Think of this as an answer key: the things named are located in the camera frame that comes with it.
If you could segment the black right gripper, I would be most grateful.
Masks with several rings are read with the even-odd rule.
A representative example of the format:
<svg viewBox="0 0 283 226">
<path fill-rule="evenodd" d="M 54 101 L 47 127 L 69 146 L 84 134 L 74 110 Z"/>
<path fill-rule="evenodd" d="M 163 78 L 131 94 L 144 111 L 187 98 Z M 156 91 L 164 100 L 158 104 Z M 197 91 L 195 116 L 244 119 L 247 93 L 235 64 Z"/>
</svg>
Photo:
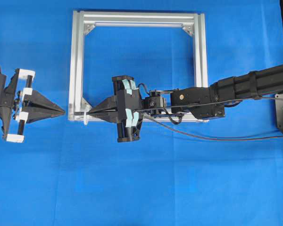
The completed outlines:
<svg viewBox="0 0 283 226">
<path fill-rule="evenodd" d="M 140 90 L 133 77 L 123 75 L 112 78 L 114 95 L 93 107 L 88 115 L 117 123 L 117 141 L 133 142 L 140 139 L 143 115 Z"/>
</svg>

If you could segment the left gripper white blocks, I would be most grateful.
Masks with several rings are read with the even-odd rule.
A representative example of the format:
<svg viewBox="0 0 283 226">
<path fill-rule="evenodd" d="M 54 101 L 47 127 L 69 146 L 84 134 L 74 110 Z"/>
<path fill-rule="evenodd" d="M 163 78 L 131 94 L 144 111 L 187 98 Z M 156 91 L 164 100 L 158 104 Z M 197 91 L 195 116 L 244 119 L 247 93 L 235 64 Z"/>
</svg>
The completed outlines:
<svg viewBox="0 0 283 226">
<path fill-rule="evenodd" d="M 51 102 L 41 93 L 32 90 L 32 82 L 35 71 L 19 69 L 15 70 L 9 85 L 3 89 L 0 100 L 0 119 L 2 121 L 2 139 L 7 142 L 22 143 L 24 141 L 25 123 L 33 123 L 40 120 L 55 118 L 64 115 L 65 111 L 57 104 Z M 25 80 L 26 87 L 23 100 L 41 108 L 23 108 L 20 114 L 20 121 L 17 134 L 9 134 L 12 113 L 16 112 L 20 98 L 15 98 L 18 80 Z"/>
</svg>

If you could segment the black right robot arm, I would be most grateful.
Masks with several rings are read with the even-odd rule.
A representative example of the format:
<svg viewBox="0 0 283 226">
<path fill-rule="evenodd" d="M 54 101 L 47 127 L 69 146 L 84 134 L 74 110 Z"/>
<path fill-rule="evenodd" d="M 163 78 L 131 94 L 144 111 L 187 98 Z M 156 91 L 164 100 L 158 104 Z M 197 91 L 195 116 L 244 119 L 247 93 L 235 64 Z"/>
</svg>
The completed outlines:
<svg viewBox="0 0 283 226">
<path fill-rule="evenodd" d="M 112 82 L 112 96 L 95 107 L 75 111 L 74 116 L 85 122 L 93 117 L 114 123 L 118 142 L 133 142 L 140 138 L 144 119 L 158 122 L 167 118 L 178 125 L 188 113 L 198 120 L 223 118 L 226 108 L 244 100 L 269 99 L 272 94 L 283 93 L 283 65 L 219 80 L 207 88 L 152 90 L 145 98 L 131 76 L 116 76 Z"/>
</svg>

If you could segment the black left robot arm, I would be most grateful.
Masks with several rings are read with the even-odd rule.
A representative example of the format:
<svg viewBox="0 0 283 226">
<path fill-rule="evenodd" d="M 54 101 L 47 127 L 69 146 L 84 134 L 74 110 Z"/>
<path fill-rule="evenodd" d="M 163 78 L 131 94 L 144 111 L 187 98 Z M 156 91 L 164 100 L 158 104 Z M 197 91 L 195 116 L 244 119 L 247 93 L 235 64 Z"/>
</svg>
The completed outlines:
<svg viewBox="0 0 283 226">
<path fill-rule="evenodd" d="M 35 71 L 15 70 L 9 85 L 0 68 L 0 119 L 2 139 L 22 143 L 26 124 L 59 117 L 65 111 L 32 87 Z"/>
</svg>

